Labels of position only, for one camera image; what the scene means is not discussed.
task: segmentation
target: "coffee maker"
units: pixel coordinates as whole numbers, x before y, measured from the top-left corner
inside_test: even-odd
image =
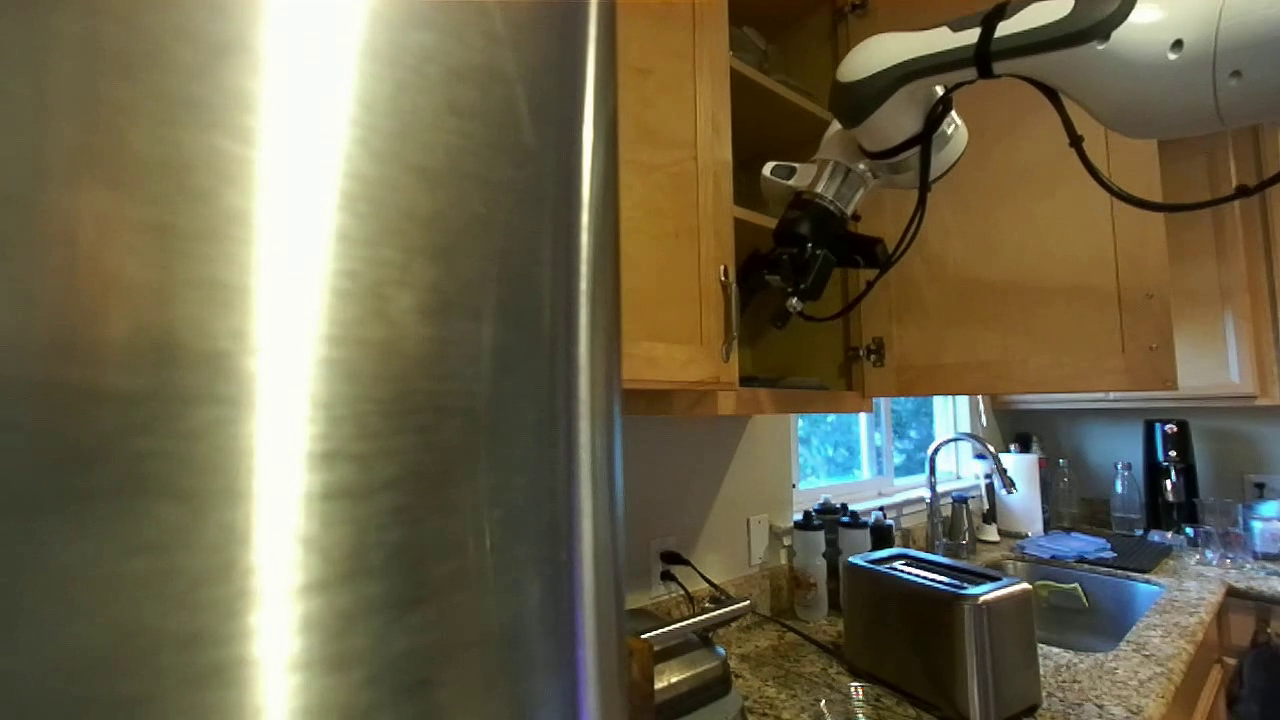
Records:
[[[1148,533],[1201,529],[1201,475],[1186,421],[1143,421],[1143,522]]]

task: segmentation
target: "window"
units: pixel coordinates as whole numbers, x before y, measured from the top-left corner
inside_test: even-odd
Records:
[[[973,415],[973,395],[896,395],[867,411],[796,415],[796,508],[922,493],[928,446],[975,429]],[[941,479],[973,479],[975,468],[983,463],[973,463],[964,446],[941,456]]]

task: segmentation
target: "kitchen faucet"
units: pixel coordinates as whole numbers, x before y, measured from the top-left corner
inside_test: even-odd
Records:
[[[1007,468],[998,463],[998,451],[990,442],[983,442],[978,432],[956,432],[956,438],[944,438],[944,442],[933,442],[928,446],[928,461],[922,461],[922,486],[928,486],[928,541],[922,549],[928,553],[944,553],[944,522],[941,522],[941,499],[936,499],[936,456],[949,449],[949,446],[975,446],[986,461],[990,461],[990,473],[998,479],[1002,493],[1014,493],[1014,479],[1007,475]]]

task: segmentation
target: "stainless steel refrigerator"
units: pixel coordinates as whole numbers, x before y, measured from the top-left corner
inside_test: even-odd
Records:
[[[0,718],[616,718],[608,0],[0,4]]]

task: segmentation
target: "upper cabinet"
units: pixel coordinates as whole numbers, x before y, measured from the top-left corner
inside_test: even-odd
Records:
[[[1162,142],[1168,201],[1223,195],[1280,174],[1280,131]],[[1176,341],[1173,392],[1007,395],[1007,404],[1275,404],[1275,254],[1280,195],[1168,218],[1168,291]]]
[[[626,411],[865,409],[843,324],[779,324],[767,291],[740,287],[773,232],[761,166],[807,155],[828,130],[833,15],[828,0],[616,4]]]
[[[737,389],[724,15],[616,4],[623,389]]]
[[[952,4],[873,4],[873,30]],[[1054,112],[1014,80],[956,94],[964,160],[933,188],[914,250],[859,309],[884,347],[867,395],[1173,389],[1162,218],[1122,207],[1076,166]],[[1161,154],[1071,107],[1122,188],[1161,195]],[[914,194],[873,194],[859,232],[896,239]]]

